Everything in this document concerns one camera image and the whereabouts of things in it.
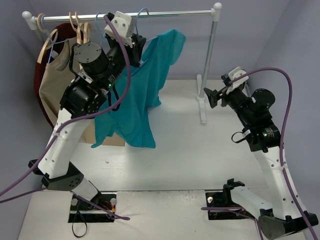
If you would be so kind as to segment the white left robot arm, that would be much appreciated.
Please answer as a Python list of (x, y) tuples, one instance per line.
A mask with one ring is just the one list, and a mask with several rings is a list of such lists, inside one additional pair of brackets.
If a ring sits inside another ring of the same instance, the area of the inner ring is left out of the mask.
[(77, 61), (82, 70), (74, 73), (75, 78), (62, 94), (56, 126), (45, 152), (28, 163), (30, 171), (42, 177), (41, 182), (48, 190), (71, 192), (82, 198), (82, 204), (89, 210), (99, 206), (101, 192), (71, 162), (71, 157), (123, 70), (140, 66), (147, 41), (135, 33), (129, 37), (130, 44), (119, 43), (109, 35), (106, 39), (108, 52), (94, 42), (75, 43), (71, 47), (69, 69)]

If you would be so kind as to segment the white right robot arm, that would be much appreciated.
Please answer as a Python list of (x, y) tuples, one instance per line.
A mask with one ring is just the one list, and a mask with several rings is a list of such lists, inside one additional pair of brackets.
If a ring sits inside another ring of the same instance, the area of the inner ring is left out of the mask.
[(285, 159), (285, 152), (280, 147), (281, 133), (272, 121), (269, 112), (275, 102), (275, 96), (267, 89), (257, 89), (251, 97), (237, 88), (227, 92), (204, 89), (212, 108), (218, 101), (229, 106), (236, 113), (243, 125), (243, 140), (247, 141), (250, 151), (257, 159), (268, 185), (271, 202), (267, 202), (251, 192), (241, 181), (229, 179), (221, 193), (222, 206), (239, 205), (254, 216), (264, 236), (275, 240), (299, 233), (307, 229), (305, 219), (312, 226), (319, 221), (314, 213), (307, 211), (299, 199)]

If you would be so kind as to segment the teal t shirt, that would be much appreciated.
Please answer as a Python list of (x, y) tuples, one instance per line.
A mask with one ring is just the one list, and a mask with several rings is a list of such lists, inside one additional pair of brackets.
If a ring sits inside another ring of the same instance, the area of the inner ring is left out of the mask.
[(165, 85), (170, 67), (179, 59), (185, 41), (186, 36), (176, 29), (150, 41), (142, 54), (141, 67), (131, 68), (130, 88), (119, 109), (95, 117), (95, 144), (92, 148), (102, 145), (105, 138), (114, 134), (132, 147), (156, 147), (149, 109), (161, 105), (159, 92)]

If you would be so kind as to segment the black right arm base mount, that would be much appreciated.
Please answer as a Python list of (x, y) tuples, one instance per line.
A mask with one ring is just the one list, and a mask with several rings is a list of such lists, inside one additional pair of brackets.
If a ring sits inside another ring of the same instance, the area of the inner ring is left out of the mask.
[(244, 187), (245, 184), (241, 181), (235, 181), (233, 178), (227, 180), (223, 185), (222, 190), (206, 191), (206, 206), (210, 208), (220, 208), (221, 210), (208, 210), (207, 216), (210, 221), (222, 220), (242, 220), (252, 219), (254, 216), (247, 212), (239, 204), (232, 201), (231, 190), (235, 187)]

